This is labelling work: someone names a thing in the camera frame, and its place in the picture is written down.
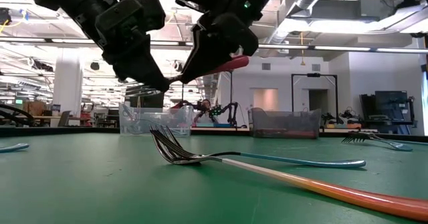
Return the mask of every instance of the metal frame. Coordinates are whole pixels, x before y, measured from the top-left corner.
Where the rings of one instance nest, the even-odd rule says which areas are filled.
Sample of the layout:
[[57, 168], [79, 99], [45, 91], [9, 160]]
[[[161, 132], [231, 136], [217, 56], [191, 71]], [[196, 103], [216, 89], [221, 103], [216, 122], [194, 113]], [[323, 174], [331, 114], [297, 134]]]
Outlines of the metal frame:
[[292, 74], [292, 112], [294, 112], [294, 76], [305, 76], [308, 78], [320, 78], [320, 77], [325, 77], [330, 83], [331, 80], [328, 79], [327, 77], [333, 77], [334, 78], [334, 87], [336, 90], [336, 122], [339, 123], [340, 122], [340, 118], [339, 118], [339, 95], [338, 95], [338, 84], [337, 84], [337, 75], [336, 74]]
[[[91, 39], [54, 39], [40, 37], [0, 37], [0, 42], [11, 44], [23, 44], [31, 46], [54, 47], [98, 47]], [[151, 41], [152, 49], [180, 49], [191, 50], [191, 41]], [[410, 49], [399, 47], [343, 47], [324, 45], [296, 45], [296, 44], [259, 44], [259, 49], [288, 49], [311, 51], [337, 51], [356, 53], [404, 53], [404, 54], [428, 54], [428, 49]]]

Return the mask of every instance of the door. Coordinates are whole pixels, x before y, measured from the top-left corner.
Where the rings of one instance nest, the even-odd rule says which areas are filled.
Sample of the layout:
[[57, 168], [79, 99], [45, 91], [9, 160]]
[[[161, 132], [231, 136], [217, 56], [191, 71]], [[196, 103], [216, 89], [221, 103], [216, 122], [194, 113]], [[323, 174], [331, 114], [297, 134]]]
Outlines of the door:
[[328, 112], [328, 90], [309, 90], [309, 110]]

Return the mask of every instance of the monitor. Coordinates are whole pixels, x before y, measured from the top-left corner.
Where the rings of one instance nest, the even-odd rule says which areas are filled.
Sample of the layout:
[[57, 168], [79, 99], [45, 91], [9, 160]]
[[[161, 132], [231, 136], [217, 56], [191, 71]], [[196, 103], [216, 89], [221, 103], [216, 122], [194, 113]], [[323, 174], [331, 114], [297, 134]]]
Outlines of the monitor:
[[407, 91], [376, 91], [375, 96], [378, 110], [409, 109]]

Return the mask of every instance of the blue utensil handle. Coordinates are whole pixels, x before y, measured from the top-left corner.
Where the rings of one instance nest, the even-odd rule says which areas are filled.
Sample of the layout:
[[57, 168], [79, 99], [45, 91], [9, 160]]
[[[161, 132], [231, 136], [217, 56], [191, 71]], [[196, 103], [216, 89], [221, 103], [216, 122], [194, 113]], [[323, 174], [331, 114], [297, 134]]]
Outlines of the blue utensil handle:
[[28, 148], [29, 144], [16, 144], [14, 146], [8, 146], [8, 147], [3, 147], [0, 148], [0, 153], [6, 153], [6, 152], [12, 152], [12, 151], [16, 151], [16, 150], [22, 150], [25, 148]]
[[420, 144], [420, 145], [428, 146], [427, 142], [415, 142], [415, 141], [407, 141], [407, 140], [390, 140], [390, 141], [403, 143], [403, 144]]
[[394, 147], [395, 150], [400, 150], [400, 151], [412, 151], [413, 148], [411, 148], [410, 146], [400, 143], [400, 142], [395, 142], [395, 141], [390, 141], [390, 140], [378, 140], [380, 142], [383, 142], [385, 144], [389, 144], [390, 146]]
[[260, 154], [250, 154], [250, 153], [241, 153], [241, 156], [260, 158], [265, 160], [276, 160], [276, 161], [289, 162], [294, 164], [303, 164], [307, 166], [330, 167], [330, 168], [355, 168], [355, 167], [363, 167], [366, 165], [365, 160], [311, 161], [311, 160], [298, 160], [293, 158], [266, 156], [266, 155], [260, 155]]

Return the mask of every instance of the metal fork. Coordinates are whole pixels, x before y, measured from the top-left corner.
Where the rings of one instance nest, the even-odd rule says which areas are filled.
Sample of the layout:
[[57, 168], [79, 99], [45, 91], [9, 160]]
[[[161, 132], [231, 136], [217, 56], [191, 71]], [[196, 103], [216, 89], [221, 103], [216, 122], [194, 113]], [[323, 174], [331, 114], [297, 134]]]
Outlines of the metal fork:
[[384, 144], [389, 144], [395, 150], [400, 150], [400, 151], [412, 151], [413, 150], [413, 148], [411, 148], [410, 146], [408, 146], [406, 144], [393, 142], [393, 141], [378, 137], [374, 133], [367, 133], [367, 132], [351, 133], [348, 137], [346, 137], [344, 140], [342, 140], [342, 142], [343, 143], [364, 142], [365, 140], [372, 140], [372, 141], [377, 141], [377, 142], [384, 143]]
[[298, 160], [294, 158], [284, 158], [277, 156], [266, 156], [260, 154], [251, 154], [244, 152], [220, 152], [215, 154], [193, 154], [186, 151], [174, 137], [173, 133], [169, 128], [165, 130], [163, 127], [156, 127], [154, 130], [150, 127], [150, 132], [153, 135], [156, 147], [159, 152], [172, 164], [192, 164], [195, 162], [201, 162], [204, 160], [213, 160], [211, 157], [225, 156], [225, 155], [237, 155], [246, 156], [251, 158], [260, 158], [265, 160], [276, 160], [294, 164], [302, 164], [306, 166], [317, 166], [317, 167], [330, 167], [330, 168], [356, 168], [363, 167], [366, 165], [364, 160], [340, 160], [340, 161], [311, 161], [311, 160]]
[[360, 191], [357, 189], [342, 187], [340, 185], [333, 185], [322, 181], [316, 181], [288, 173], [282, 173], [280, 171], [274, 171], [227, 158], [220, 158], [215, 156], [194, 156], [192, 153], [187, 152], [181, 147], [177, 139], [172, 135], [168, 128], [167, 130], [169, 134], [167, 134], [163, 128], [161, 128], [161, 130], [162, 132], [157, 128], [156, 130], [151, 130], [153, 139], [160, 154], [171, 164], [192, 164], [205, 160], [214, 160], [247, 171], [265, 175], [279, 181], [292, 184], [297, 187], [325, 195], [327, 197], [331, 197], [333, 199], [338, 199], [353, 205], [358, 205], [360, 207], [366, 207], [368, 209], [415, 219], [418, 221], [428, 221], [428, 201]]

